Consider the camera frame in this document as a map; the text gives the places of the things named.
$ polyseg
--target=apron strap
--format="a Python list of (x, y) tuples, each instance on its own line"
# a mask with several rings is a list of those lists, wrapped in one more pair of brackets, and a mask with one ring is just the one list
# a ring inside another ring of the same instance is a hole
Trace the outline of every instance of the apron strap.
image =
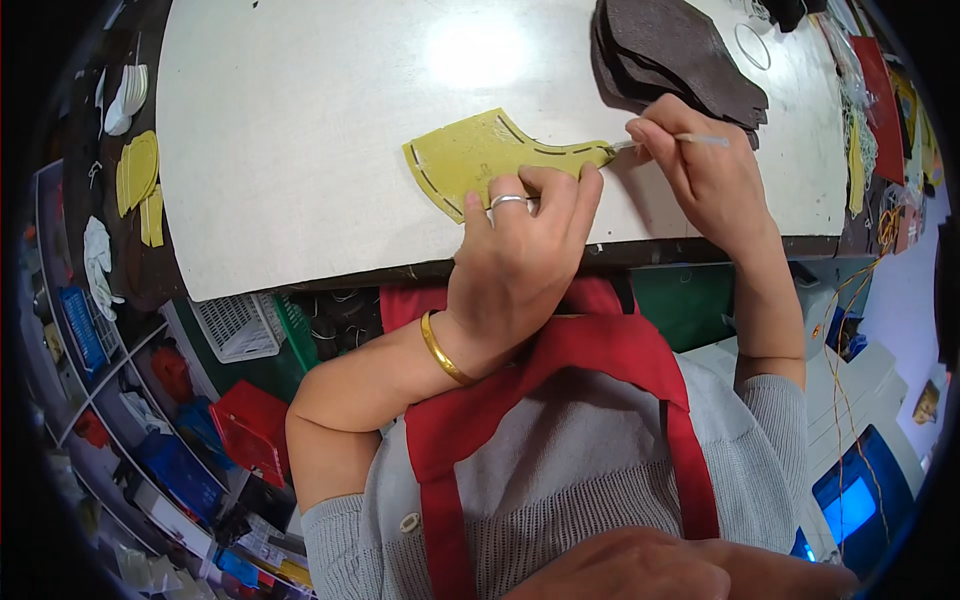
[[(610, 284), (604, 283), (612, 293)], [(596, 297), (592, 288), (584, 289), (593, 293), (581, 298)], [(420, 300), (420, 304), (443, 300), (445, 305), (445, 290), (443, 297), (436, 290)], [(381, 309), (385, 324), (390, 304), (387, 301)], [(489, 441), (507, 412), (564, 367), (605, 372), (663, 402), (665, 437), (677, 482), (684, 537), (704, 540), (720, 536), (707, 462), (690, 421), (684, 377), (673, 352), (656, 328), (640, 315), (613, 314), (620, 313), (618, 300), (615, 310), (612, 301), (593, 304), (591, 308), (606, 314), (551, 319), (538, 334), (525, 364), (501, 368), (473, 386), (407, 409), (407, 446), (420, 483), (427, 569), (438, 600), (476, 597), (454, 465)], [(422, 314), (420, 308), (414, 318)], [(410, 312), (409, 305), (405, 311)]]

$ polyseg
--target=white plastic crate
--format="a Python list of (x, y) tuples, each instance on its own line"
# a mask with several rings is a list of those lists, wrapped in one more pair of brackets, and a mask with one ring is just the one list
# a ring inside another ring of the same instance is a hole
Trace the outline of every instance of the white plastic crate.
[(190, 301), (193, 314), (222, 363), (276, 356), (286, 339), (270, 294)]

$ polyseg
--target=bracelet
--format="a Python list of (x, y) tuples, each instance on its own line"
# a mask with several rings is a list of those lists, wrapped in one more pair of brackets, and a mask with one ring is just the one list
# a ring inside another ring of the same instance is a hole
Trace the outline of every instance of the bracelet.
[(430, 350), (430, 353), (433, 354), (433, 357), (437, 360), (437, 363), (446, 371), (446, 374), (453, 377), (453, 380), (462, 386), (473, 385), (476, 383), (476, 380), (457, 369), (456, 365), (454, 365), (453, 362), (446, 357), (444, 351), (440, 349), (440, 345), (437, 344), (437, 338), (434, 337), (433, 328), (430, 326), (430, 315), (437, 312), (440, 311), (428, 310), (420, 317), (420, 333), (423, 334), (423, 341), (426, 343), (427, 349)]

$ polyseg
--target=button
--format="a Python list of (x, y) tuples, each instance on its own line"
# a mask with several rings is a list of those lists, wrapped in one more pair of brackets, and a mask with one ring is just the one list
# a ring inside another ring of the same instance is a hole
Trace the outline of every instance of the button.
[(418, 527), (420, 527), (420, 515), (411, 513), (400, 522), (400, 533), (409, 534)]

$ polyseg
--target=woman's left hand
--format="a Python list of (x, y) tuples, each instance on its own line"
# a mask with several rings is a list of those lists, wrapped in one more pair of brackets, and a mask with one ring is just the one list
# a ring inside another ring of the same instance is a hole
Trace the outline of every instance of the woman's left hand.
[(540, 192), (539, 210), (503, 202), (491, 223), (476, 192), (467, 194), (447, 308), (431, 321), (441, 348), (473, 378), (493, 372), (550, 319), (580, 266), (603, 190), (592, 162), (579, 181), (549, 167), (520, 167), (518, 175), (492, 180), (490, 198), (526, 198), (526, 183)]

